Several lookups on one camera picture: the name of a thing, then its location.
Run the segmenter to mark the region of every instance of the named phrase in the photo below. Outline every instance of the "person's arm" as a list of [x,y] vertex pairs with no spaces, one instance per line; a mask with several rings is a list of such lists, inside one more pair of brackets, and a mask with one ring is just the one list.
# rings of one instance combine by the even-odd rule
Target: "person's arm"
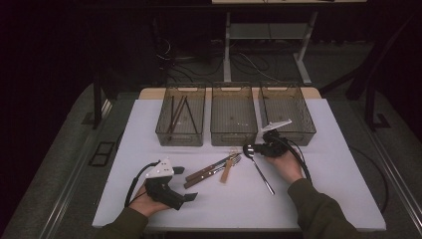
[[161,202],[152,200],[146,194],[143,185],[134,198],[128,207],[123,208],[114,222],[100,229],[95,239],[139,239],[148,224],[148,217],[169,208]]
[[305,238],[361,238],[341,211],[338,203],[325,194],[317,192],[311,183],[304,179],[302,169],[289,151],[280,157],[267,157],[291,186],[289,195],[298,210],[298,224]]

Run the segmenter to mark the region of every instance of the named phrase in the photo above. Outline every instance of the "white tabletop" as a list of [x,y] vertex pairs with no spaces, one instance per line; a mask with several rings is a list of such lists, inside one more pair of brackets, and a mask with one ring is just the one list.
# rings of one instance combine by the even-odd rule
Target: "white tabletop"
[[[113,222],[121,212],[127,191],[138,172],[151,162],[169,157],[173,166],[185,167],[183,174],[173,176],[169,186],[182,195],[198,192],[198,196],[194,201],[185,202],[179,211],[170,209],[153,215],[149,218],[147,229],[299,230],[297,212],[287,194],[287,184],[259,155],[256,155],[256,161],[275,189],[275,195],[270,193],[252,161],[245,156],[231,169],[226,184],[219,182],[222,173],[219,172],[184,189],[185,176],[224,158],[230,147],[211,145],[210,101],[206,101],[203,146],[161,146],[155,134],[161,104],[162,100],[135,102],[93,226],[102,227]],[[318,191],[337,200],[347,220],[358,230],[385,230],[385,221],[348,150],[327,101],[311,99],[307,100],[307,104],[316,125],[316,135],[308,146],[302,147],[302,151],[314,186]],[[255,108],[260,126],[257,102]]]

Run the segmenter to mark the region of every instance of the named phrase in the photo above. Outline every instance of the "electrical cord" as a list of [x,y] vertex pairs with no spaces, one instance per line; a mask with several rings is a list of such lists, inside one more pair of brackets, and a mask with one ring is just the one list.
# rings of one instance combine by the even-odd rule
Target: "electrical cord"
[[313,184],[313,180],[311,179],[311,174],[310,174],[310,171],[308,170],[307,163],[305,162],[305,157],[304,157],[304,154],[301,151],[301,148],[295,142],[288,139],[288,142],[292,143],[301,153],[301,155],[298,155],[298,153],[295,151],[295,149],[292,148],[292,146],[289,145],[288,143],[285,143],[283,140],[280,140],[277,137],[272,136],[271,138],[276,140],[276,141],[279,141],[280,143],[282,143],[293,154],[293,156],[298,160],[299,165],[304,170],[305,177],[307,178],[307,180],[310,181],[311,184]]
[[247,64],[241,63],[240,61],[236,60],[236,58],[233,58],[233,59],[235,61],[239,62],[239,64],[241,64],[242,66],[244,66],[246,68],[250,68],[250,69],[253,69],[253,70],[260,70],[260,71],[268,71],[270,69],[270,64],[263,57],[260,57],[260,56],[257,57],[257,58],[261,59],[261,61],[264,62],[264,64],[265,64],[264,68],[259,68],[258,65],[256,63],[252,62],[251,58],[247,57],[245,54],[239,53],[239,52],[233,52],[232,56],[236,56],[236,55],[240,55],[241,58],[247,62]]
[[199,81],[201,81],[201,80],[204,80],[205,82],[207,82],[207,83],[211,83],[212,84],[212,81],[211,80],[209,80],[209,79],[207,79],[207,78],[193,78],[194,80],[199,80]]
[[161,59],[161,60],[164,60],[164,61],[171,61],[172,59],[171,59],[171,57],[169,57],[167,54],[171,51],[171,44],[170,44],[170,42],[169,41],[167,41],[166,39],[164,39],[164,38],[160,38],[161,40],[163,40],[165,43],[167,43],[167,50],[164,52],[164,53],[156,53],[155,55],[159,58],[159,59]]
[[167,73],[167,77],[172,79],[175,83],[180,82],[178,80],[176,80],[173,76],[171,76],[170,74]]
[[236,68],[239,72],[241,72],[241,73],[243,73],[243,74],[250,75],[250,76],[260,75],[260,73],[259,73],[259,72],[257,72],[257,71],[255,71],[255,72],[253,72],[253,73],[250,73],[250,72],[246,72],[245,70],[242,70],[242,69],[238,66],[239,61],[238,61],[238,60],[236,60],[236,58],[231,58],[230,63],[233,65],[233,67],[235,67],[235,68]]
[[381,209],[380,209],[380,212],[381,212],[381,213],[384,213],[384,212],[385,212],[385,209],[387,208],[388,201],[389,201],[389,189],[388,189],[388,183],[387,183],[387,179],[386,179],[386,177],[385,177],[384,173],[382,173],[381,168],[379,168],[379,166],[378,166],[378,165],[376,165],[375,161],[374,161],[372,158],[370,158],[368,155],[366,155],[364,152],[362,152],[361,150],[357,149],[357,148],[356,148],[356,147],[354,147],[354,146],[350,146],[350,145],[348,145],[348,147],[349,147],[350,149],[353,149],[354,151],[358,152],[360,155],[362,155],[362,156],[363,156],[363,157],[365,157],[366,159],[368,159],[368,160],[372,163],[372,165],[376,168],[376,170],[379,172],[379,174],[381,175],[382,182],[383,182],[383,184],[384,184],[385,199],[384,199],[384,203],[382,204],[382,207],[381,207]]
[[149,165],[145,166],[143,169],[140,170],[140,172],[137,174],[137,176],[133,179],[132,184],[130,185],[129,191],[127,192],[127,196],[126,196],[126,201],[124,202],[124,207],[127,207],[135,198],[133,198],[133,200],[130,200],[130,197],[133,193],[134,188],[137,185],[137,182],[139,181],[140,176],[143,174],[144,171],[146,171],[147,168],[152,167],[152,166],[156,166],[159,163],[159,161],[157,162],[152,162]]
[[133,197],[133,199],[131,199],[131,201],[129,202],[129,205],[130,205],[130,204],[131,204],[134,200],[136,200],[137,198],[139,198],[139,197],[143,196],[145,193],[146,193],[146,191],[144,191],[144,192],[140,193],[139,195],[137,195],[137,196]]
[[266,78],[268,78],[268,79],[271,79],[271,80],[273,80],[273,81],[276,81],[276,82],[281,82],[280,80],[278,80],[278,79],[275,79],[275,78],[273,78],[273,77],[270,77],[270,76],[268,76],[267,74],[265,74],[265,73],[263,73],[247,56],[245,56],[245,54],[243,54],[243,53],[238,53],[239,55],[241,55],[241,56],[243,56],[246,60],[248,60],[250,63],[251,63],[251,65],[257,70],[257,72],[259,72],[261,75],[263,75],[264,77],[266,77]]
[[121,142],[121,138],[123,137],[123,134],[124,134],[124,130],[118,135],[116,148],[115,148],[116,151],[118,151],[118,148],[120,147],[120,142]]
[[187,75],[186,73],[184,73],[184,72],[182,72],[180,70],[174,69],[174,68],[171,68],[171,70],[174,71],[174,72],[178,72],[178,73],[182,74],[183,76],[185,76],[186,78],[188,78],[190,82],[193,83],[193,79],[189,75]]
[[[216,53],[212,53],[211,57],[223,57],[223,52],[216,52]],[[178,64],[178,63],[183,63],[183,64],[188,64],[188,63],[198,63],[201,62],[203,60],[201,60],[198,57],[192,56],[192,57],[176,57],[174,58],[174,63]]]
[[212,72],[209,72],[209,73],[197,73],[197,72],[194,72],[194,71],[192,71],[192,70],[190,70],[190,69],[188,69],[184,66],[181,66],[180,64],[176,64],[175,67],[183,68],[184,70],[186,70],[189,73],[196,75],[196,76],[206,77],[206,76],[212,76],[212,75],[216,74],[218,72],[218,70],[220,69],[222,64],[223,64],[223,59],[221,59],[217,68],[215,70],[213,70]]

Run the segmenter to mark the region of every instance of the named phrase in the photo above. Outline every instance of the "dark background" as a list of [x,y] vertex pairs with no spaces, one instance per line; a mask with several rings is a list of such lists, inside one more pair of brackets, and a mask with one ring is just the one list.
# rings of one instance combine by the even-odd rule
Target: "dark background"
[[[360,9],[321,10],[314,43],[385,42],[403,21],[403,13],[415,9],[410,3],[369,1]],[[225,15],[207,13],[206,18],[192,21],[204,14],[90,12],[65,0],[10,0],[0,7],[1,145],[5,152],[0,161],[2,233],[73,103],[92,83],[94,74],[101,76],[109,98],[142,86],[157,86],[162,82],[162,72],[158,70],[156,38],[151,32],[158,30],[180,48],[206,58],[209,40],[224,37]],[[295,21],[301,13],[284,16],[282,20]],[[419,9],[374,79],[422,140],[421,16]],[[149,24],[153,17],[159,19],[155,28]],[[234,17],[243,21],[263,19],[248,13]]]

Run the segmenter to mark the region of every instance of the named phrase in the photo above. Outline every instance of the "sleeve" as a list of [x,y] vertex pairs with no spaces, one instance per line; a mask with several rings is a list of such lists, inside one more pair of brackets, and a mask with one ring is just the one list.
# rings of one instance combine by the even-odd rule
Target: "sleeve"
[[114,222],[100,229],[95,239],[139,239],[146,224],[148,224],[147,217],[125,207]]
[[344,217],[339,204],[317,192],[307,179],[294,182],[288,192],[298,210],[298,224],[304,238],[361,238]]

